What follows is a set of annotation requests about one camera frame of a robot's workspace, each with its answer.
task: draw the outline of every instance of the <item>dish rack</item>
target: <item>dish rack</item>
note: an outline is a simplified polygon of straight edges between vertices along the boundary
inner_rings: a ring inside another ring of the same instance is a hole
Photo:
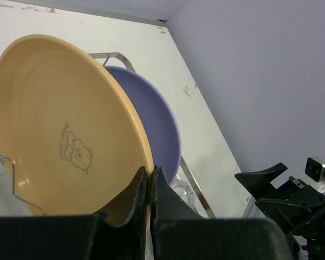
[[[98,60],[98,59],[105,59],[104,63],[102,64],[103,66],[105,66],[108,62],[109,59],[117,59],[119,61],[121,61],[124,66],[135,72],[135,69],[132,65],[132,63],[128,60],[128,58],[126,58],[123,54],[121,53],[89,53],[89,55]],[[11,188],[11,191],[12,191],[12,195],[15,199],[18,199],[36,209],[38,209],[44,216],[46,215],[45,211],[43,208],[41,208],[40,206],[34,204],[34,203],[31,203],[29,202],[28,200],[25,200],[23,198],[21,198],[17,193],[16,193],[16,189],[15,189],[15,186],[16,186],[16,182],[15,182],[15,163],[14,161],[9,158],[9,157],[2,157],[0,155],[0,163],[4,165],[3,161],[8,161],[12,167],[12,188]],[[195,195],[197,196],[197,198],[199,199],[203,209],[205,210],[207,216],[209,218],[215,218],[215,214],[213,213],[211,207],[209,206],[207,200],[205,199],[197,181],[195,180],[195,177],[193,176],[193,174],[191,173],[188,165],[186,164],[183,156],[181,156],[181,161],[180,161],[180,167],[182,169],[182,171],[184,172],[187,180],[189,181],[192,189],[193,189],[193,192],[195,193]],[[182,190],[182,194],[179,194],[180,196],[186,196],[186,202],[189,204],[189,206],[191,206],[194,210],[196,210],[195,206],[194,206],[194,199],[193,199],[193,192],[191,191],[189,185],[187,184],[187,182],[183,181],[180,179],[180,177],[177,175],[174,182],[172,183],[172,186],[174,188],[174,190],[179,193],[177,191],[177,189],[180,189]]]

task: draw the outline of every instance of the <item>teddy bear logo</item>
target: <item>teddy bear logo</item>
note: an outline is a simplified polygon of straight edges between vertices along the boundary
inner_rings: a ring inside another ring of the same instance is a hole
[[[75,167],[83,170],[85,174],[88,174],[88,169],[92,164],[92,155],[93,151],[91,149],[88,149],[71,131],[67,132],[64,150],[64,157],[67,160],[71,161]]]

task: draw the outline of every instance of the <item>white table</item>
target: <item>white table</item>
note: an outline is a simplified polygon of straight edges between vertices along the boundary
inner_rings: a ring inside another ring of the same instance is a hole
[[[234,178],[240,169],[165,27],[0,0],[0,54],[15,39],[47,34],[88,53],[120,52],[153,83],[179,124],[183,157],[217,217],[241,217],[250,198]],[[114,59],[108,64],[123,67]],[[180,169],[178,175],[186,180]],[[206,216],[199,201],[196,208]],[[0,216],[26,214],[0,165]]]

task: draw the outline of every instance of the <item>metal wire rack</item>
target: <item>metal wire rack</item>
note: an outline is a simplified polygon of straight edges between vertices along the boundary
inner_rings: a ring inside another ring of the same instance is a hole
[[[103,66],[105,66],[108,62],[109,59],[117,59],[119,61],[121,61],[125,67],[133,72],[135,72],[135,69],[133,67],[133,65],[131,64],[131,62],[121,53],[89,53],[89,55],[94,58],[94,59],[105,59],[104,63],[102,64]],[[28,200],[25,200],[23,198],[21,198],[17,193],[16,193],[16,189],[15,189],[15,162],[9,158],[9,157],[2,157],[0,155],[0,163],[3,164],[3,161],[8,161],[12,167],[12,195],[14,198],[38,209],[44,216],[46,215],[45,211],[43,210],[43,208],[41,208],[40,206],[29,202]],[[187,177],[190,185],[192,186],[196,196],[198,197],[202,207],[204,208],[206,214],[208,217],[210,218],[215,218],[215,214],[213,213],[211,207],[209,206],[207,200],[205,199],[198,183],[195,180],[195,177],[193,176],[193,174],[191,173],[187,163],[185,162],[183,156],[181,157],[181,161],[180,161],[180,167],[183,170],[185,176]]]

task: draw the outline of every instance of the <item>scratch mark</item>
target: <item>scratch mark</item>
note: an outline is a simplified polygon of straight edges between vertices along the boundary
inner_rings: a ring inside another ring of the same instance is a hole
[[[5,4],[1,4],[0,7],[8,7],[8,8],[14,8],[13,6],[10,5],[5,5]]]
[[[49,9],[48,12],[51,12],[52,14],[55,14],[55,9],[54,8],[51,8],[51,9]]]
[[[190,96],[189,93],[188,93],[188,86],[185,86],[185,87],[184,87],[183,92],[184,92],[188,97],[191,98],[191,96]]]

